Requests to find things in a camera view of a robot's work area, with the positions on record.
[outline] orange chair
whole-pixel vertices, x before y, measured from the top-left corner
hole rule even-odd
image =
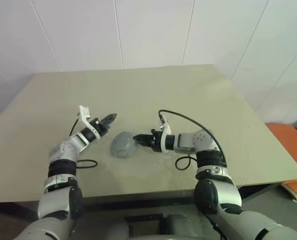
[[[288,124],[273,123],[266,126],[297,162],[297,130]],[[284,182],[282,186],[290,193],[293,191],[297,194],[297,180]]]

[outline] gray round object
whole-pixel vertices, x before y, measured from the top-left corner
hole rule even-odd
[[[137,143],[133,139],[133,134],[128,131],[116,135],[110,143],[110,153],[119,159],[127,159],[136,149]]]

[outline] white tiled wall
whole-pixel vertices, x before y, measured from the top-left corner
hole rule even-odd
[[[39,72],[216,64],[297,121],[297,0],[0,0],[0,112]]]

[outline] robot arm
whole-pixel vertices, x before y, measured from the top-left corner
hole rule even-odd
[[[195,154],[198,180],[194,189],[195,204],[219,232],[221,239],[233,240],[275,240],[297,239],[297,231],[277,224],[267,216],[242,210],[240,193],[230,177],[225,157],[214,139],[201,129],[194,133],[171,135],[161,118],[163,131],[152,129],[152,135],[139,134],[134,139],[142,146],[155,152],[167,153],[173,150],[181,154]]]
[[[78,118],[85,128],[50,152],[48,178],[38,204],[39,220],[31,223],[15,240],[66,240],[82,215],[83,197],[76,177],[80,153],[108,132],[116,114],[88,122],[88,108],[79,106]]]

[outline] beige table surface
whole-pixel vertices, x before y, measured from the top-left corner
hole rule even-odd
[[[85,197],[195,187],[196,165],[176,170],[178,155],[173,152],[140,147],[129,159],[110,156],[116,134],[157,129],[159,109],[180,112],[209,128],[237,185],[297,179],[292,157],[213,65],[41,73],[0,115],[0,202],[40,199],[48,153],[67,137],[79,105],[88,106],[93,118],[117,113],[109,133],[81,156],[99,163],[78,170]],[[198,130],[184,119],[166,116],[174,134]]]

